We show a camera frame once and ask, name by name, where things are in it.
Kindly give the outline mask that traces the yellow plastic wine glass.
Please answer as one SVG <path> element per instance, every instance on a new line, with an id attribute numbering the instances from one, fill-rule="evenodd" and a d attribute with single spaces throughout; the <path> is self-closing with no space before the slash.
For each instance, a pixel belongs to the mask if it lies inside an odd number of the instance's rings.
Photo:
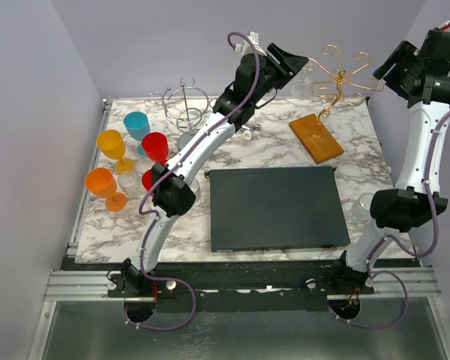
<path id="1" fill-rule="evenodd" d="M 115 161 L 114 170 L 117 174 L 135 168 L 134 161 L 125 156 L 125 141 L 119 131 L 113 129 L 102 131 L 97 136 L 96 144 L 107 158 Z"/>

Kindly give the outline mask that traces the blue plastic wine glass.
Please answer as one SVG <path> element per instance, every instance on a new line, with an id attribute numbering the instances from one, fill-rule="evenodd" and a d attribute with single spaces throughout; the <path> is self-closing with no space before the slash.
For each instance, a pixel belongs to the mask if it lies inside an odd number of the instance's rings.
<path id="1" fill-rule="evenodd" d="M 150 133 L 148 116 L 140 111 L 129 112 L 124 117 L 123 122 L 128 134 L 138 142 L 138 155 L 145 157 L 146 153 L 143 149 L 142 141 L 144 137 Z"/>

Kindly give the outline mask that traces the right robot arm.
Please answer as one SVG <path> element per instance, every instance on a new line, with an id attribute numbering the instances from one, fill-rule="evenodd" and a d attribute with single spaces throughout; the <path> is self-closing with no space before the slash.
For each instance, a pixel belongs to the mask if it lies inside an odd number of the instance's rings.
<path id="1" fill-rule="evenodd" d="M 446 23 L 429 30 L 420 47 L 402 41 L 373 72 L 406 100 L 409 138 L 394 188 L 373 195 L 364 232 L 334 264 L 330 284 L 337 293 L 364 286 L 378 257 L 412 228 L 427 222 L 435 228 L 430 247 L 413 257 L 426 257 L 437 246 L 438 217 L 448 205 L 440 196 L 440 162 L 450 122 L 449 28 Z"/>

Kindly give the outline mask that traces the clear textured wine glass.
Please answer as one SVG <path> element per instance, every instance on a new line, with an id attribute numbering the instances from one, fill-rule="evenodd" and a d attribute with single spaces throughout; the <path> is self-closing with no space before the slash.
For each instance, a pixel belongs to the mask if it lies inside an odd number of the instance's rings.
<path id="1" fill-rule="evenodd" d="M 128 170 L 119 174 L 118 185 L 129 200 L 142 199 L 145 195 L 141 177 L 136 170 Z"/>

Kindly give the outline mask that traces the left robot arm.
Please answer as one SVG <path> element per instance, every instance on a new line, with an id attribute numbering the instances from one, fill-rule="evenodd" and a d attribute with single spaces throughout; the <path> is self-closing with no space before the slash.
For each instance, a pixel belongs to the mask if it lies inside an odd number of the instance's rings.
<path id="1" fill-rule="evenodd" d="M 136 255 L 120 268 L 125 289 L 135 296 L 144 296 L 151 289 L 157 281 L 151 273 L 170 230 L 196 201 L 191 182 L 200 168 L 248 122 L 265 95 L 282 89 L 308 62 L 308 57 L 293 55 L 274 43 L 264 53 L 255 46 L 243 51 L 235 79 L 217 98 L 202 128 L 174 157 L 159 160 L 151 168 L 153 184 L 144 198 L 152 201 L 152 207 L 139 210 L 148 215 L 148 223 Z"/>

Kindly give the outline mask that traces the clear ribbed wine glass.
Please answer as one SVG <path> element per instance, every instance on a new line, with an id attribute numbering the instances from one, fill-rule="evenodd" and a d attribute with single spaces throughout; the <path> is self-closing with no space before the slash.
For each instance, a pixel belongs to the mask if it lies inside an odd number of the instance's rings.
<path id="1" fill-rule="evenodd" d="M 201 198 L 201 188 L 200 183 L 196 178 L 190 183 L 190 189 L 193 191 L 195 195 L 195 203 L 199 204 Z"/>

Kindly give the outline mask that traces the gold wire wooden-base rack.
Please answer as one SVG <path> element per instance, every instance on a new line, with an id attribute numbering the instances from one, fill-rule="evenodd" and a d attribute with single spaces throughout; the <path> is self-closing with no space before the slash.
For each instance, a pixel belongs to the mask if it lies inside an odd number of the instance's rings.
<path id="1" fill-rule="evenodd" d="M 320 68 L 330 76 L 326 81 L 312 82 L 310 85 L 312 95 L 324 99 L 327 106 L 318 113 L 311 113 L 289 123 L 290 129 L 316 164 L 322 164 L 344 153 L 342 146 L 323 123 L 330 116 L 332 108 L 339 101 L 349 107 L 358 107 L 366 100 L 363 91 L 381 92 L 384 89 L 384 83 L 379 79 L 372 78 L 370 85 L 359 85 L 352 81 L 353 76 L 371 65 L 372 58 L 367 52 L 360 51 L 353 55 L 355 61 L 362 63 L 353 71 L 346 70 L 342 65 L 341 49 L 338 46 L 327 44 L 323 46 L 322 54 L 337 55 L 336 70 L 327 69 L 314 58 L 309 59 L 304 69 L 313 71 Z"/>

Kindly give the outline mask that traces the red plastic wine glass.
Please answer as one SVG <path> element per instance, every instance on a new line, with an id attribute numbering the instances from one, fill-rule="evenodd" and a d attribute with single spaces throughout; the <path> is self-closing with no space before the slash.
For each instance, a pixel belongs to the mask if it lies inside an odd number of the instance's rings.
<path id="1" fill-rule="evenodd" d="M 154 184 L 152 169 L 149 169 L 143 173 L 141 181 L 145 190 L 150 191 Z"/>

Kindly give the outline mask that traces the orange plastic wine glass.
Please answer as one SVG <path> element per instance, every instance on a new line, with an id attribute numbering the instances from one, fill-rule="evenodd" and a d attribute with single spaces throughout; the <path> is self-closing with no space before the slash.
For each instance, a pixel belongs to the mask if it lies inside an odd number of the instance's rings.
<path id="1" fill-rule="evenodd" d="M 91 170 L 85 177 L 84 185 L 96 197 L 105 199 L 106 209 L 111 212 L 121 211 L 127 205 L 128 198 L 118 191 L 115 177 L 105 167 Z"/>

